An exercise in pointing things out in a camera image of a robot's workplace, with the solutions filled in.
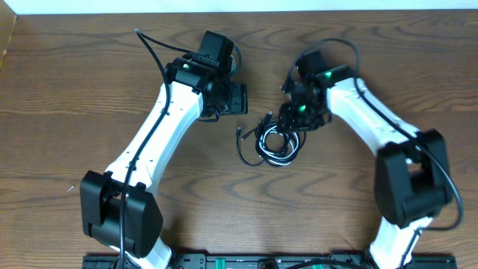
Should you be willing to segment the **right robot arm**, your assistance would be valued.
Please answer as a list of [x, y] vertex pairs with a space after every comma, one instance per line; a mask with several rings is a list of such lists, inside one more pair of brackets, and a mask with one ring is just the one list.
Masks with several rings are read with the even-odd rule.
[[421, 232], [453, 198], [443, 137], [400, 119], [355, 70], [328, 67], [319, 51], [301, 53], [292, 68], [301, 80], [285, 81], [291, 100], [280, 108], [279, 131], [315, 131], [336, 116], [366, 143], [376, 158], [374, 199], [382, 215], [370, 260], [375, 268], [407, 265]]

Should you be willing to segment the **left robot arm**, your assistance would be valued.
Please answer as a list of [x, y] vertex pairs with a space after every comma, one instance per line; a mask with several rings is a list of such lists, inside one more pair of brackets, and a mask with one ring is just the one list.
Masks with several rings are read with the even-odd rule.
[[102, 173], [87, 171], [80, 184], [83, 232], [117, 256], [86, 256], [84, 268], [168, 268], [172, 250], [161, 240], [164, 219], [156, 202], [164, 170], [185, 132], [196, 122], [215, 123], [246, 114], [247, 87], [232, 79], [240, 49], [206, 31], [198, 51], [163, 65], [164, 83], [137, 134]]

